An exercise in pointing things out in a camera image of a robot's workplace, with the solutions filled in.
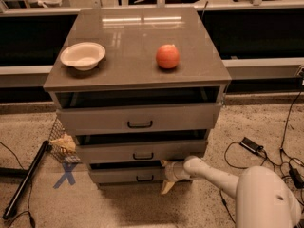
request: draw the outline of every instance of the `black metal stand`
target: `black metal stand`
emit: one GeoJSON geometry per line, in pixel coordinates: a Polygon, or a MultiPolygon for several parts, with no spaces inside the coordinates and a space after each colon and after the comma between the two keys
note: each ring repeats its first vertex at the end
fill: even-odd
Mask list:
{"type": "Polygon", "coordinates": [[[44,141],[28,170],[0,168],[0,176],[23,179],[17,191],[15,192],[14,196],[12,197],[9,206],[5,209],[5,213],[2,217],[4,220],[9,219],[16,214],[18,201],[24,194],[30,182],[30,179],[32,178],[35,170],[38,167],[40,160],[44,156],[47,149],[48,149],[48,141],[44,141]]]}

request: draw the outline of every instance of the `wire mesh basket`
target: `wire mesh basket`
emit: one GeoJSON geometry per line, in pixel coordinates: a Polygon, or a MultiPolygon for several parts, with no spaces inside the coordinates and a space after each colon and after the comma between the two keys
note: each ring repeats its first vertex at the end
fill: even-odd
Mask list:
{"type": "MultiPolygon", "coordinates": [[[[54,125],[50,131],[50,135],[48,140],[53,141],[57,140],[59,138],[62,138],[65,134],[65,129],[63,128],[61,122],[58,118],[56,118],[54,125]]],[[[76,152],[67,151],[61,146],[58,146],[57,144],[49,143],[51,145],[51,151],[50,153],[52,156],[60,163],[80,163],[80,159],[77,156],[76,152]]]]}

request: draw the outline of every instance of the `cabinet top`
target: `cabinet top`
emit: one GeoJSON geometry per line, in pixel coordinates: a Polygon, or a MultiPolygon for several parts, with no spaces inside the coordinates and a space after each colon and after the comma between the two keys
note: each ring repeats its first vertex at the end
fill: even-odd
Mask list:
{"type": "Polygon", "coordinates": [[[95,42],[105,57],[90,71],[65,66],[57,58],[46,91],[200,86],[228,83],[212,40],[193,8],[82,10],[61,52],[74,44],[95,42]],[[157,49],[173,44],[180,53],[174,69],[160,69],[157,49]]]}

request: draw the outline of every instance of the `white bowl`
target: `white bowl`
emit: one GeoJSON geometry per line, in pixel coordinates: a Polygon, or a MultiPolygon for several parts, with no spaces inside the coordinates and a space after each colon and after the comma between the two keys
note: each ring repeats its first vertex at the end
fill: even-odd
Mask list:
{"type": "Polygon", "coordinates": [[[82,42],[66,48],[61,54],[60,60],[64,65],[87,71],[98,65],[104,57],[103,46],[92,42],[82,42]]]}

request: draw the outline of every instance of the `red ball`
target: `red ball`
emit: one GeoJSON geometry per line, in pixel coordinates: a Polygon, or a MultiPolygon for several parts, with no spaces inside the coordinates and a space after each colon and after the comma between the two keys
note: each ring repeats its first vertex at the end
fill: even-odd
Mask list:
{"type": "Polygon", "coordinates": [[[159,67],[170,69],[180,62],[180,54],[174,45],[162,45],[156,52],[156,61],[159,67]]]}

